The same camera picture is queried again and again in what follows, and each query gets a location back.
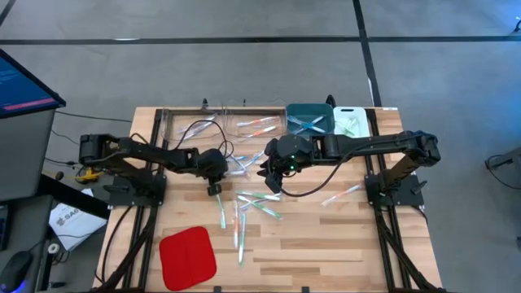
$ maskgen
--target monitor screen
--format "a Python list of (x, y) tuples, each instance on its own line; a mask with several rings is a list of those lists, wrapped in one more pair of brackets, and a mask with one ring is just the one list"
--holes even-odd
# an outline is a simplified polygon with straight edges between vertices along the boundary
[(35, 76), (0, 52), (0, 118), (64, 106), (64, 101)]

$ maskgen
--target gray floor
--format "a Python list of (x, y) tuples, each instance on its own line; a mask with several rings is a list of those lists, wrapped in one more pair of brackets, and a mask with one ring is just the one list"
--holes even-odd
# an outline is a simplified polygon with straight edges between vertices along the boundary
[[(514, 0), (361, 3), (370, 36), (506, 35), (521, 14)], [(318, 34), (357, 35), (352, 2), (17, 0), (0, 28), (0, 38), (9, 39)], [(66, 111), (87, 115), (131, 119), (137, 106), (199, 105), (203, 98), (212, 105), (244, 98), (258, 105), (321, 102), (333, 94), (339, 105), (372, 104), (358, 43), (3, 49), (60, 93)], [(521, 146), (521, 42), (370, 49), (383, 105), (399, 107), (407, 129), (440, 139), (442, 161), (418, 173), (429, 181), (424, 194), (444, 286), (519, 291), (521, 251), (514, 240), (521, 235), (521, 192), (495, 181), (484, 160)], [(57, 116), (54, 129), (78, 139), (82, 133), (127, 135), (129, 125)], [(77, 147), (52, 137), (47, 155), (74, 160)], [(499, 175), (521, 185), (510, 171)], [(54, 281), (68, 283), (61, 291), (90, 288), (102, 240), (94, 236), (53, 269)]]

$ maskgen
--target red napkin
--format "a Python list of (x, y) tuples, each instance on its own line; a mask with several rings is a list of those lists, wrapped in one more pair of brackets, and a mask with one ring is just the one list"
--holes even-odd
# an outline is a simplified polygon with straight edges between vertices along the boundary
[(210, 236), (204, 227), (194, 227), (160, 242), (164, 285), (180, 291), (215, 276), (217, 264)]

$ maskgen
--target wooden tabletop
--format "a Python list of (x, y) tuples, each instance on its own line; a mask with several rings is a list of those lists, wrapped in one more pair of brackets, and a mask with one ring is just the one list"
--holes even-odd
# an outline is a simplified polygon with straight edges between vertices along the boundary
[[(140, 133), (150, 138), (155, 115), (155, 107), (139, 107), (134, 116), (131, 133)], [(375, 108), (380, 134), (402, 131), (401, 119), (395, 108)], [(173, 129), (180, 129), (191, 121), (204, 116), (175, 116)], [(227, 138), (234, 143), (235, 155), (252, 155), (264, 149), (271, 137), (253, 138), (237, 142), (239, 131), (233, 125), (240, 120), (252, 120), (254, 116), (218, 117), (217, 122), (225, 126)], [(162, 143), (164, 126), (158, 139)], [(182, 147), (198, 147), (199, 151), (218, 147), (221, 136), (217, 127), (211, 127), (201, 136), (190, 139)], [(173, 131), (170, 148), (177, 145), (179, 134)], [(387, 167), (392, 167), (403, 155), (385, 155)], [(138, 167), (144, 162), (131, 160)], [(378, 170), (377, 160), (373, 160)], [(223, 291), (300, 291), (309, 286), (311, 291), (386, 291), (378, 234), (373, 208), (369, 206), (366, 191), (362, 187), (327, 208), (320, 205), (325, 199), (363, 183), (366, 164), (363, 158), (354, 158), (343, 164), (328, 185), (317, 193), (302, 198), (283, 197), (280, 203), (270, 202), (266, 206), (281, 213), (278, 221), (256, 208), (247, 210), (247, 228), (243, 267), (239, 266), (238, 253), (233, 244), (233, 205), (236, 190), (269, 192), (264, 178), (255, 174), (259, 165), (249, 169), (250, 178), (228, 177), (221, 184), (227, 228), (219, 225), (220, 213), (214, 197), (208, 197), (208, 183), (192, 175), (166, 172), (168, 186), (164, 204), (159, 208), (146, 291), (167, 291), (161, 272), (159, 242), (162, 238), (187, 228), (201, 225), (211, 238), (217, 259), (217, 275), (212, 279), (193, 286), (188, 291), (211, 291), (214, 286), (222, 286)], [(331, 172), (331, 167), (315, 167), (303, 170), (293, 178), (284, 179), (286, 190), (301, 193), (322, 183)], [(134, 224), (133, 208), (122, 224), (108, 253), (107, 277), (121, 262), (129, 249), (129, 241)], [(108, 238), (123, 208), (115, 208), (107, 224), (107, 232), (101, 256)], [(422, 274), (435, 286), (441, 286), (440, 275), (431, 246), (425, 219), (412, 208), (396, 208), (401, 236), (406, 252)], [(133, 285), (138, 282), (141, 253), (134, 264)], [(392, 252), (396, 285), (401, 285), (396, 257)], [(102, 258), (98, 272), (101, 271)]]

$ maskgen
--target black stand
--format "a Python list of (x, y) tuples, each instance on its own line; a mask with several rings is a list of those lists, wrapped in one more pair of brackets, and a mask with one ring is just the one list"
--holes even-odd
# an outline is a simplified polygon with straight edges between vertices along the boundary
[(367, 175), (366, 189), (367, 199), (370, 205), (382, 206), (423, 206), (422, 187), (426, 181), (419, 182), (416, 175), (409, 175), (396, 183), (387, 194), (382, 194), (379, 190), (379, 175)]
[(166, 176), (156, 174), (151, 183), (151, 189), (145, 195), (135, 190), (132, 183), (122, 177), (114, 177), (112, 185), (104, 186), (100, 191), (109, 194), (109, 208), (116, 206), (157, 207), (163, 204), (165, 189)]

